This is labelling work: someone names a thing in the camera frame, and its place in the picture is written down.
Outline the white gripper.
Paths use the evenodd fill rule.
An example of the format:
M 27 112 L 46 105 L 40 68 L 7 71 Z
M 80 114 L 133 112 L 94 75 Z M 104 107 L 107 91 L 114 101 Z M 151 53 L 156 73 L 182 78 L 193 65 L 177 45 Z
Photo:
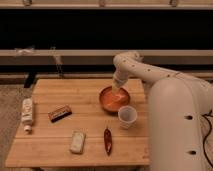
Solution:
M 118 95 L 122 86 L 123 82 L 119 79 L 114 78 L 112 81 L 112 94 Z

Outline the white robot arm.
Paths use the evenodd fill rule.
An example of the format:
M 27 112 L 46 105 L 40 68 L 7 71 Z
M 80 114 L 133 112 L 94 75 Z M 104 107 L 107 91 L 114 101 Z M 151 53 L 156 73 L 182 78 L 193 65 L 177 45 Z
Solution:
M 148 103 L 150 171 L 207 171 L 201 117 L 213 113 L 213 84 L 183 72 L 142 62 L 136 51 L 113 59 L 113 84 L 133 75 Z

